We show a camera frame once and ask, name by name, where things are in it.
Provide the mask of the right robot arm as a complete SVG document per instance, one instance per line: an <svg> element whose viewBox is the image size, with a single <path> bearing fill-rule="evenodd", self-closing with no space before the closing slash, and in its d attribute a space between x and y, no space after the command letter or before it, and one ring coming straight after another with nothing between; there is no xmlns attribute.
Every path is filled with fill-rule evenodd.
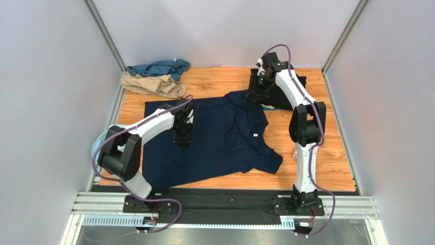
<svg viewBox="0 0 435 245"><path fill-rule="evenodd" d="M283 91L293 111L289 135L297 152L294 192L299 195L315 194L318 191L315 181L316 157L318 148L324 142L326 106L309 95L295 71L284 65L283 62L264 65L258 61L251 73L247 101L264 104L272 96L272 87L277 86Z"/></svg>

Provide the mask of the navy blue t shirt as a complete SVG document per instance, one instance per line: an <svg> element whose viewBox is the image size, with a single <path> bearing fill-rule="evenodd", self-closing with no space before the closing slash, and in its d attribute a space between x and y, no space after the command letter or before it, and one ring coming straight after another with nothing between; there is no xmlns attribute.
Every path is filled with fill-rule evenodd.
<svg viewBox="0 0 435 245"><path fill-rule="evenodd" d="M164 131L143 146L142 175L154 190L257 169L275 174L283 158L263 139L263 107L249 103L245 90L195 99L188 149Z"/></svg>

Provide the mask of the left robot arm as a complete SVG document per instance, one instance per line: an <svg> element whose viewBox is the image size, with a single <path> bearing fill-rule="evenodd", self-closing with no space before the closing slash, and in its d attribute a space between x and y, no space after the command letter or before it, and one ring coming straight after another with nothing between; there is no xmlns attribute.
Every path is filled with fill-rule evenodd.
<svg viewBox="0 0 435 245"><path fill-rule="evenodd" d="M151 185L139 172L142 147L160 133L172 130L173 143L188 149L194 120L194 105L182 98L176 105L164 104L154 113L129 126L111 126L105 139L94 150L92 160L114 175L114 180L126 187L139 200L145 200Z"/></svg>

